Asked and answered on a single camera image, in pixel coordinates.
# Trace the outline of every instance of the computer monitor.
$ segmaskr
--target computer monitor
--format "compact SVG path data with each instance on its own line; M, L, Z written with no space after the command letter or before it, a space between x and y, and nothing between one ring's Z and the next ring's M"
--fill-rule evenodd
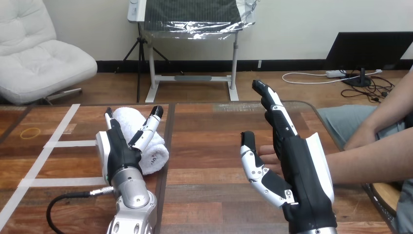
M365 77L365 70L393 69L412 42L413 32L338 33L324 69L359 70L359 78L343 82L358 87L369 86L371 80Z

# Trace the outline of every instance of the black baseboard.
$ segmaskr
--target black baseboard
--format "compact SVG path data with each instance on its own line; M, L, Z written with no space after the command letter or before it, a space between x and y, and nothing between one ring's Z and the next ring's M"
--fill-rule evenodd
M325 59L297 59L297 60L262 60L261 67L258 68L258 60L240 60L237 63L237 71L316 71L325 70ZM410 70L413 65L413 59L401 59L393 70ZM214 61L155 61L157 73L174 73L174 72L230 72L232 61L214 60ZM138 72L138 61L97 61L97 72ZM149 72L149 62L141 62L141 72Z

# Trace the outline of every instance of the tripod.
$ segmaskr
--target tripod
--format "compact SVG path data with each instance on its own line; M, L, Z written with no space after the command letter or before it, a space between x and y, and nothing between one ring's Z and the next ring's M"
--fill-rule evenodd
M135 49L135 47L139 44L139 54L138 54L138 87L137 87L137 96L136 96L136 102L139 103L139 95L140 95L140 85L141 85L141 61L145 62L145 52L143 50L143 44L147 44L148 41L146 41L142 35L141 35L141 25L138 23L138 33L139 37L136 39L135 44L132 46L132 48L129 50L128 54L125 56L125 58L122 61L122 64L117 68L116 73L120 73L120 67L125 65L125 61L128 59L129 55L131 55L132 51ZM169 59L165 57L161 52L159 52L155 47L153 47L153 50L161 56L165 62L170 65Z

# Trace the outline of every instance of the robotic arm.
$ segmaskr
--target robotic arm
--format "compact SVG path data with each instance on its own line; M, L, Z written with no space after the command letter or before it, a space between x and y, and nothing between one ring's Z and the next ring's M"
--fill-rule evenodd
M290 233L336 234L333 184L318 134L302 139L277 93L259 80L253 81L252 88L262 96L285 180L265 168L256 152L254 133L244 132L241 161L248 181L271 204L282 208Z
M163 109L155 106L142 128L127 144L112 110L105 113L108 130L96 134L102 175L113 187L117 213L107 234L152 234L156 224L156 196L147 190L139 166L141 154L152 140Z

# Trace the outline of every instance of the cable connector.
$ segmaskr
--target cable connector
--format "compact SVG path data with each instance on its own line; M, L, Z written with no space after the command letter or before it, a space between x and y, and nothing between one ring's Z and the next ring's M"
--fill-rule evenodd
M90 196L100 196L100 195L106 195L106 194L111 194L111 193L113 193L113 187L109 186L109 187L90 191Z

